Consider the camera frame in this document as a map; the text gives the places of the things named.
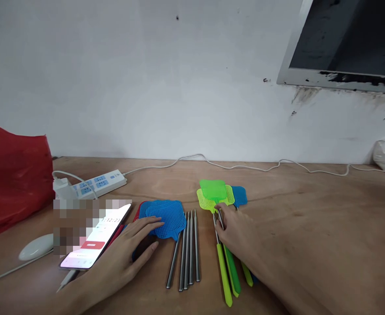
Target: white computer mouse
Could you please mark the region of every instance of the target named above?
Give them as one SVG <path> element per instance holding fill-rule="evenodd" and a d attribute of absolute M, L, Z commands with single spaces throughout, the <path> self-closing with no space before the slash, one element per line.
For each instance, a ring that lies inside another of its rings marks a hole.
<path fill-rule="evenodd" d="M 32 260 L 48 253 L 54 245 L 53 234 L 47 234 L 34 239 L 23 248 L 19 254 L 20 260 Z"/>

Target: green handle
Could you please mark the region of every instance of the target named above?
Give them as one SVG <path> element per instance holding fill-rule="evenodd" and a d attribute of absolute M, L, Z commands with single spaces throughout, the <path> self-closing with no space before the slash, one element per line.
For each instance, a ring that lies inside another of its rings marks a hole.
<path fill-rule="evenodd" d="M 226 299 L 227 306 L 232 307 L 232 294 L 230 293 L 229 280 L 227 279 L 226 265 L 224 264 L 223 250 L 221 244 L 217 244 L 217 253 L 219 255 L 220 273 L 222 274 L 224 298 Z"/>
<path fill-rule="evenodd" d="M 245 274 L 246 282 L 250 287 L 253 287 L 253 280 L 252 280 L 252 276 L 250 274 L 249 268 L 243 262 L 241 263 L 242 263 L 243 273 Z"/>
<path fill-rule="evenodd" d="M 240 287 L 239 277 L 237 275 L 235 261 L 233 260 L 233 255 L 229 249 L 223 244 L 224 253 L 227 259 L 227 268 L 229 269 L 230 282 L 232 283 L 233 294 L 235 297 L 239 296 L 239 293 L 242 291 Z"/>

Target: wall stain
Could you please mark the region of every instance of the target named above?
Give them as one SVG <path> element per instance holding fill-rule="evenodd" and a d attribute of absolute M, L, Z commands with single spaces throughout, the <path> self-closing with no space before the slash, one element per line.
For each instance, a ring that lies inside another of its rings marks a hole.
<path fill-rule="evenodd" d="M 320 88 L 317 87 L 297 86 L 296 93 L 291 103 L 294 104 L 294 102 L 296 102 L 300 105 L 307 104 L 319 93 L 319 91 Z"/>
<path fill-rule="evenodd" d="M 372 111 L 381 110 L 385 112 L 385 93 L 361 92 L 357 93 L 365 105 L 373 106 Z"/>

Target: metal rod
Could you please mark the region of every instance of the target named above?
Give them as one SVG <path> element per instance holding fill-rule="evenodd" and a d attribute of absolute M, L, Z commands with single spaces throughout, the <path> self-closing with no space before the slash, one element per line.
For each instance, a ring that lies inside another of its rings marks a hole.
<path fill-rule="evenodd" d="M 188 275 L 189 275 L 189 229 L 190 229 L 190 221 L 189 221 L 189 212 L 187 215 L 187 236 L 185 241 L 185 271 L 184 271 L 184 290 L 188 290 Z"/>
<path fill-rule="evenodd" d="M 213 221 L 214 221 L 214 227 L 217 225 L 217 223 L 215 222 L 215 215 L 213 213 Z M 219 239 L 219 235 L 217 234 L 217 231 L 214 229 L 215 231 L 215 238 L 217 239 L 217 244 L 220 244 L 220 239 Z"/>
<path fill-rule="evenodd" d="M 170 283 L 172 282 L 173 271 L 175 270 L 176 257 L 178 256 L 178 247 L 179 247 L 180 232 L 178 234 L 178 240 L 175 244 L 175 249 L 173 251 L 172 263 L 170 264 L 169 275 L 167 276 L 166 289 L 170 289 Z"/>
<path fill-rule="evenodd" d="M 224 230 L 223 217 L 220 209 L 219 209 L 219 221 L 220 221 L 220 224 L 222 225 L 222 229 Z"/>
<path fill-rule="evenodd" d="M 193 224 L 194 224 L 194 216 L 192 215 L 192 211 L 190 212 L 191 219 L 189 222 L 189 285 L 194 284 L 194 254 L 193 254 L 193 249 L 194 249 L 194 241 L 192 240 L 193 238 Z"/>
<path fill-rule="evenodd" d="M 198 229 L 197 229 L 197 210 L 194 209 L 194 230 L 195 230 L 195 280 L 197 282 L 201 281 L 200 275 L 200 259 L 198 256 Z"/>
<path fill-rule="evenodd" d="M 180 272 L 179 272 L 179 292 L 184 290 L 184 264 L 185 264 L 185 230 L 182 231 L 182 256 L 180 260 Z"/>

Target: finger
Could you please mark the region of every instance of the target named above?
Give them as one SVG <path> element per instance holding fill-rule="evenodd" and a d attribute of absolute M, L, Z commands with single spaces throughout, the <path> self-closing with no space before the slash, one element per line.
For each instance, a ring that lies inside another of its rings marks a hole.
<path fill-rule="evenodd" d="M 143 229 L 147 224 L 159 222 L 162 218 L 160 217 L 145 217 L 138 219 L 131 226 L 131 229 L 127 231 L 126 235 L 128 237 L 133 237 L 136 235 L 141 229 Z"/>
<path fill-rule="evenodd" d="M 154 223 L 149 223 L 145 227 L 143 227 L 136 235 L 134 235 L 133 239 L 135 246 L 137 247 L 138 244 L 147 236 L 151 231 L 154 229 L 157 229 L 161 226 L 163 226 L 165 223 L 164 222 L 154 222 Z"/>
<path fill-rule="evenodd" d="M 215 225 L 215 231 L 217 232 L 217 234 L 219 235 L 219 239 L 220 241 L 222 241 L 224 243 L 224 236 L 225 236 L 225 231 L 223 230 L 222 228 L 222 225 L 220 224 L 220 221 L 217 220 L 217 223 Z"/>
<path fill-rule="evenodd" d="M 131 223 L 128 223 L 127 226 L 124 229 L 124 234 L 127 234 L 131 231 L 132 226 L 138 221 L 139 219 L 132 221 Z"/>
<path fill-rule="evenodd" d="M 227 227 L 227 221 L 229 218 L 232 218 L 233 215 L 236 214 L 233 209 L 229 208 L 225 203 L 219 203 L 214 206 L 217 210 L 223 210 L 223 221 L 224 221 L 224 226 L 225 228 Z"/>
<path fill-rule="evenodd" d="M 139 272 L 141 267 L 144 266 L 144 264 L 150 259 L 150 257 L 153 255 L 154 251 L 156 250 L 157 246 L 159 245 L 159 242 L 156 241 L 153 244 L 151 244 L 142 254 L 141 256 L 133 262 L 130 268 L 132 268 L 133 277 Z"/>

